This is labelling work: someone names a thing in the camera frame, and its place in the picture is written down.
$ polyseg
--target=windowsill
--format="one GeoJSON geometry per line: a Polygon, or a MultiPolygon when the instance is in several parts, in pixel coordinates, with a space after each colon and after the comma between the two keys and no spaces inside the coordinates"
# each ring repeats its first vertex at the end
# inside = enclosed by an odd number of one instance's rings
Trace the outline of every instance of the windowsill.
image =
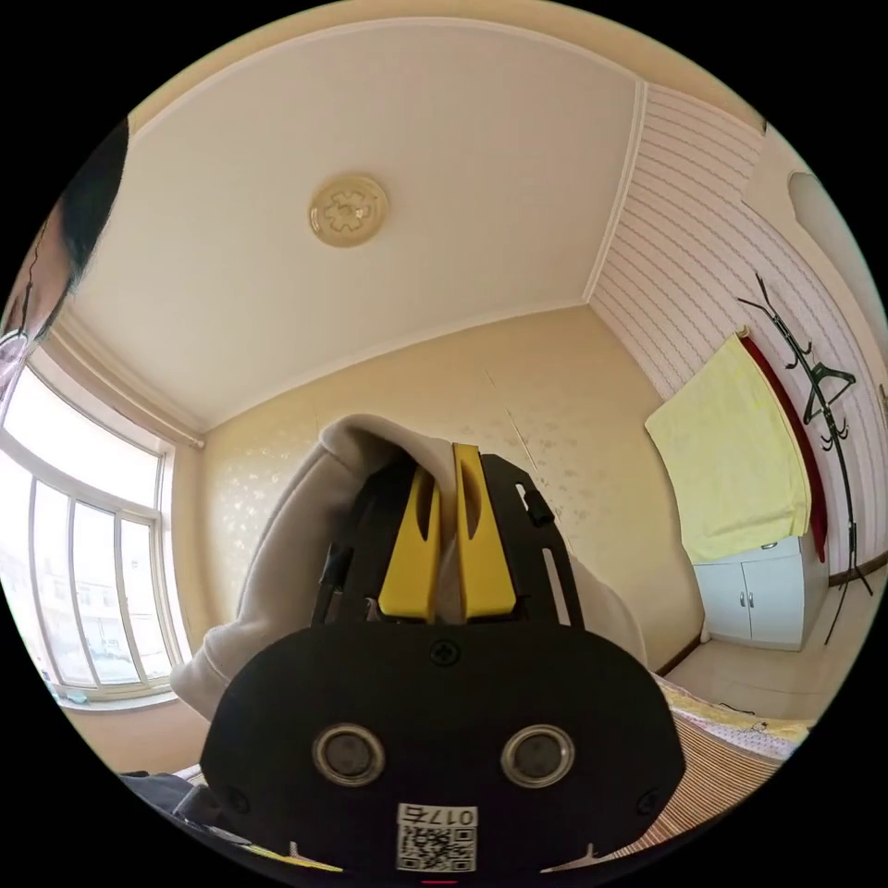
{"type": "Polygon", "coordinates": [[[136,709],[153,709],[157,706],[165,706],[179,699],[172,691],[161,694],[151,694],[149,697],[135,697],[130,700],[100,700],[94,703],[72,703],[70,700],[59,698],[56,702],[62,709],[73,712],[132,712],[136,709]]]}

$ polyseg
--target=striped wallpaper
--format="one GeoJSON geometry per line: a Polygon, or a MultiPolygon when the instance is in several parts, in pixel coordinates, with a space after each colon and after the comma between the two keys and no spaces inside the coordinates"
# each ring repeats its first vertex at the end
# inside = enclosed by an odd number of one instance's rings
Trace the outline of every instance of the striped wallpaper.
{"type": "MultiPolygon", "coordinates": [[[[810,388],[768,318],[735,300],[761,301],[755,273],[804,346],[857,377],[834,404],[857,519],[857,559],[888,549],[888,435],[859,347],[829,293],[796,251],[741,200],[763,135],[722,111],[650,86],[625,204],[589,301],[664,400],[724,341],[749,327],[799,415],[810,388]]],[[[824,383],[829,396],[830,381],[824,383]]],[[[847,565],[847,509],[838,460],[820,449],[826,425],[808,427],[829,509],[831,573],[847,565]]]]}

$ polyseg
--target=window frame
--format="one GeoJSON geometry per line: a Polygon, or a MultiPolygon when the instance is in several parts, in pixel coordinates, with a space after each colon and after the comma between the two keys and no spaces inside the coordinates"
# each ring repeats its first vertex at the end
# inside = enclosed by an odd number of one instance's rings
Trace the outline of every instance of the window frame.
{"type": "Polygon", "coordinates": [[[35,376],[38,382],[46,386],[55,397],[59,398],[59,400],[65,403],[70,409],[79,413],[88,422],[98,426],[106,434],[113,435],[115,438],[131,445],[131,447],[150,453],[157,459],[157,467],[154,475],[153,506],[144,506],[140,503],[118,497],[62,472],[60,469],[55,468],[44,459],[28,450],[28,448],[21,444],[6,430],[6,412],[8,411],[9,404],[15,398],[16,389],[18,388],[18,383],[23,371],[20,371],[16,374],[16,377],[11,380],[6,397],[4,398],[3,407],[0,409],[0,451],[2,451],[19,468],[31,476],[28,500],[28,550],[26,553],[26,561],[29,582],[31,584],[31,594],[33,596],[34,608],[36,610],[37,624],[40,630],[41,646],[43,648],[43,653],[45,653],[46,658],[52,665],[53,672],[57,679],[50,684],[62,702],[68,702],[70,696],[73,695],[74,699],[72,699],[71,702],[82,705],[82,699],[85,697],[87,700],[87,706],[90,704],[125,703],[127,701],[139,701],[150,697],[168,695],[170,692],[169,676],[167,675],[154,679],[149,679],[147,677],[142,665],[142,657],[133,636],[132,619],[130,617],[129,608],[127,607],[126,587],[124,585],[121,538],[123,527],[122,522],[125,520],[132,521],[135,524],[145,525],[149,529],[149,568],[151,571],[152,587],[154,591],[154,604],[166,654],[169,658],[170,666],[175,669],[177,665],[180,665],[185,661],[185,658],[183,657],[184,652],[181,647],[183,639],[179,638],[176,621],[172,613],[173,603],[170,594],[172,591],[171,584],[167,581],[165,533],[168,529],[169,516],[167,510],[164,509],[163,503],[165,480],[168,480],[169,473],[171,473],[173,468],[175,447],[172,444],[157,438],[146,429],[139,429],[139,431],[142,432],[140,437],[153,439],[156,442],[155,447],[149,447],[142,441],[133,440],[132,436],[124,434],[120,429],[111,427],[99,416],[85,410],[75,399],[69,397],[65,391],[60,390],[58,385],[47,379],[46,374],[36,368],[31,361],[28,361],[27,368],[28,371],[35,376]],[[46,618],[43,614],[40,590],[37,583],[37,563],[35,558],[34,517],[39,484],[43,484],[45,487],[54,490],[68,499],[68,600],[72,604],[78,636],[83,647],[84,656],[89,664],[90,673],[95,682],[94,685],[64,682],[62,679],[62,673],[58,669],[52,646],[49,643],[49,634],[46,631],[46,618]],[[133,666],[139,676],[139,681],[136,683],[102,684],[93,663],[92,654],[89,651],[89,645],[83,629],[83,620],[80,617],[80,604],[78,602],[74,575],[73,535],[74,512],[77,503],[82,503],[86,508],[92,508],[110,514],[114,518],[114,573],[117,604],[120,608],[120,618],[123,622],[124,635],[129,643],[133,666]]]}

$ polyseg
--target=white hoodie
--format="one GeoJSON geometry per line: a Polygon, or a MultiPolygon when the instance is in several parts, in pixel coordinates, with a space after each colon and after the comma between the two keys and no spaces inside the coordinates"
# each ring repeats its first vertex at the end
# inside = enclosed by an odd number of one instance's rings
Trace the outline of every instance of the white hoodie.
{"type": "MultiPolygon", "coordinates": [[[[364,482],[398,448],[438,482],[442,555],[436,610],[446,623],[462,621],[452,444],[378,416],[346,416],[321,432],[277,501],[247,573],[235,621],[211,629],[191,662],[173,671],[172,688],[189,707],[211,721],[231,680],[256,654],[309,625],[333,536],[364,482]]],[[[571,564],[586,629],[647,666],[632,613],[573,556],[571,564]]]]}

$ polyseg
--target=red cloth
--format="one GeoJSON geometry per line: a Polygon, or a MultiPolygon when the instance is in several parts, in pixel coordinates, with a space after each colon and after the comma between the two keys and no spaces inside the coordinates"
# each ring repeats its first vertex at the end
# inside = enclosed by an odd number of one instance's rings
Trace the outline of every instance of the red cloth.
{"type": "Polygon", "coordinates": [[[793,427],[795,438],[798,441],[798,448],[802,451],[802,459],[805,461],[805,469],[808,472],[808,483],[811,487],[811,532],[814,535],[814,545],[817,547],[817,557],[820,563],[826,562],[826,493],[823,490],[823,481],[820,478],[820,469],[817,467],[817,461],[814,457],[814,449],[805,433],[805,427],[798,418],[796,408],[789,400],[786,389],[783,387],[777,374],[774,373],[773,367],[765,359],[765,356],[759,351],[759,346],[749,336],[741,336],[740,341],[749,353],[749,356],[758,364],[759,369],[765,375],[765,378],[771,384],[777,400],[783,407],[783,412],[789,419],[790,426],[793,427]]]}

